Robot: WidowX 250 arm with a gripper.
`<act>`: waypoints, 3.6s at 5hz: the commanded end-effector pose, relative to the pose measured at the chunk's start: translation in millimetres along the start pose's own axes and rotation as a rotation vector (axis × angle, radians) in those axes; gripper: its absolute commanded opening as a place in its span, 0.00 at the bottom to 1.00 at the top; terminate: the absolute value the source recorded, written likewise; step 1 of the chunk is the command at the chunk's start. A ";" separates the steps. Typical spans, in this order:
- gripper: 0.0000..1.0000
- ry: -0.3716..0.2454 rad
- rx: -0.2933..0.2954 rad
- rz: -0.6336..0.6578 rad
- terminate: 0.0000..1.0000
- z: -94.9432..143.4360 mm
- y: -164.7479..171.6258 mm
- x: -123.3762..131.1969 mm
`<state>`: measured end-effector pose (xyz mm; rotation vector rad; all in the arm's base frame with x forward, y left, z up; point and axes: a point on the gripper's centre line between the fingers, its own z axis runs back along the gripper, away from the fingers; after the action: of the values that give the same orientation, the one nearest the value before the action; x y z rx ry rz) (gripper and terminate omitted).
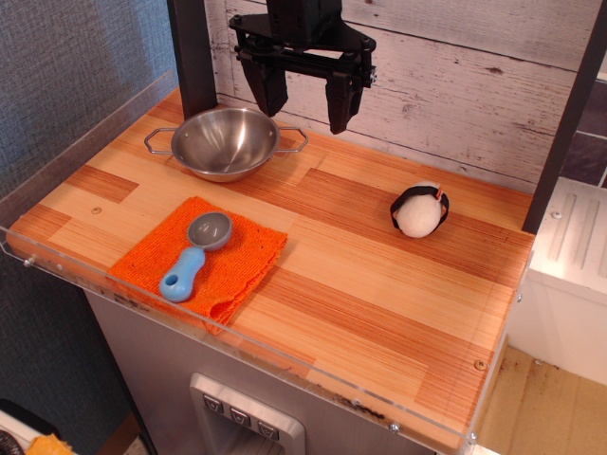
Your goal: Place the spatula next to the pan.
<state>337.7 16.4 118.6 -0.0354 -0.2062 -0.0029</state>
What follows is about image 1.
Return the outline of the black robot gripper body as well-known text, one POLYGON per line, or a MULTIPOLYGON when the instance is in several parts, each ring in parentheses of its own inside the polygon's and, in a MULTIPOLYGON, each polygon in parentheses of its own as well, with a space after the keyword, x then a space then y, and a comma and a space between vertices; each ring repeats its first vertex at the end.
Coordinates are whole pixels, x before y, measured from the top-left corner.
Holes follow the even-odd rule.
POLYGON ((236 14, 238 59, 247 52, 266 65, 317 78, 334 72, 369 88, 376 80, 371 37, 341 18, 340 1, 267 1, 262 14, 236 14))

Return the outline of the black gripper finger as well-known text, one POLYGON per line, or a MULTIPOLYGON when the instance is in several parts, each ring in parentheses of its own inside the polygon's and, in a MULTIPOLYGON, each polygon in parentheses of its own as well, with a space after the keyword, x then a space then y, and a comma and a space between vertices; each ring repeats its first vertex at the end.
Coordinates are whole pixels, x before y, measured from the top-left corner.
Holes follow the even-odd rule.
POLYGON ((256 60, 247 52, 240 54, 240 62, 259 109, 268 117, 274 117, 288 100, 285 71, 256 60))
POLYGON ((359 112, 363 85, 359 77, 334 72, 325 85, 330 131, 337 135, 347 129, 349 120, 359 112))

